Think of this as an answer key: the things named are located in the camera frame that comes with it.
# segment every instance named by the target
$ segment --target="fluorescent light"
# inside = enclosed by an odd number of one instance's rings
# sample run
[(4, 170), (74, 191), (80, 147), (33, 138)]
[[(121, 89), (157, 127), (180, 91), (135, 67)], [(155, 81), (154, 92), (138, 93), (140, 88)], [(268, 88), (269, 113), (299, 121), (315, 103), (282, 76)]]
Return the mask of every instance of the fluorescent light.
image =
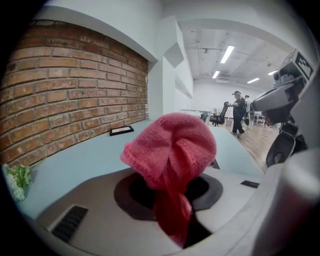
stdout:
[(229, 56), (232, 53), (232, 51), (234, 50), (234, 48), (235, 48), (234, 46), (230, 46), (230, 45), (228, 46), (220, 63), (226, 63), (227, 59), (229, 58)]
[(278, 69), (275, 70), (275, 71), (272, 71), (272, 72), (268, 73), (268, 75), (271, 76), (271, 75), (273, 75), (273, 73), (275, 73), (275, 72), (277, 72), (277, 71), (278, 71)]
[(259, 78), (255, 78), (255, 79), (249, 81), (248, 84), (251, 84), (251, 83), (253, 83), (253, 82), (255, 82), (255, 81), (258, 81), (258, 80), (259, 80)]
[(216, 78), (219, 75), (220, 71), (216, 71), (212, 78)]

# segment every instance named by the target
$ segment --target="ceiling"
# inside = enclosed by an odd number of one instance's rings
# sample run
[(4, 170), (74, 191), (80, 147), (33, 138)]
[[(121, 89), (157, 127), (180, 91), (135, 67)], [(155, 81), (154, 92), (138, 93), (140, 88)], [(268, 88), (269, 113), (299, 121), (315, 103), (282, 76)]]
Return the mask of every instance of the ceiling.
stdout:
[[(278, 69), (289, 54), (256, 37), (227, 30), (184, 30), (183, 40), (194, 79), (212, 79), (215, 71), (220, 71), (218, 78), (230, 78), (231, 84), (261, 90), (273, 86), (268, 73)], [(234, 50), (222, 64), (228, 45), (234, 46)], [(247, 83), (255, 78), (259, 80)]]

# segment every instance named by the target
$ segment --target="wooden floor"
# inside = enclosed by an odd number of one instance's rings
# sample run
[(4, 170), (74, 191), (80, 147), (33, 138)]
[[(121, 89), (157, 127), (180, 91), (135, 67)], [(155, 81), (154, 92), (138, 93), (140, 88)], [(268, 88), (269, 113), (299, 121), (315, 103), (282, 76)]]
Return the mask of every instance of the wooden floor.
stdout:
[[(228, 131), (232, 131), (233, 121), (231, 125), (219, 125)], [(258, 166), (266, 173), (268, 167), (266, 165), (267, 153), (279, 134), (279, 128), (268, 128), (265, 124), (264, 127), (261, 123), (254, 124), (251, 129), (247, 129), (245, 133), (241, 134), (238, 138), (241, 145), (249, 152), (249, 154), (256, 161)]]

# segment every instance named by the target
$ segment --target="black chair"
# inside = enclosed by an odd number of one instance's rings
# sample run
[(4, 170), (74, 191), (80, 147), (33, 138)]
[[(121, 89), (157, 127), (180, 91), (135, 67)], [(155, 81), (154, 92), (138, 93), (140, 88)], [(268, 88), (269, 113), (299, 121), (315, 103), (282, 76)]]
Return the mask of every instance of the black chair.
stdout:
[(213, 116), (210, 116), (210, 122), (212, 122), (214, 126), (223, 125), (225, 123), (225, 115), (226, 115), (227, 109), (228, 109), (228, 106), (224, 105), (220, 115), (214, 114)]

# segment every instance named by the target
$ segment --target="pink towel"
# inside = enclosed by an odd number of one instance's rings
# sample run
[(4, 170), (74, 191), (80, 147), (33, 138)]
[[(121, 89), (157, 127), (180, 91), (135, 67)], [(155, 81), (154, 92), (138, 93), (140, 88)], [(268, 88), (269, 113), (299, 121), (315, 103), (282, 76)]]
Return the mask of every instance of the pink towel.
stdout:
[(153, 212), (163, 231), (183, 247), (192, 207), (187, 184), (216, 157), (216, 141), (205, 123), (192, 115), (166, 114), (150, 124), (120, 159), (156, 190)]

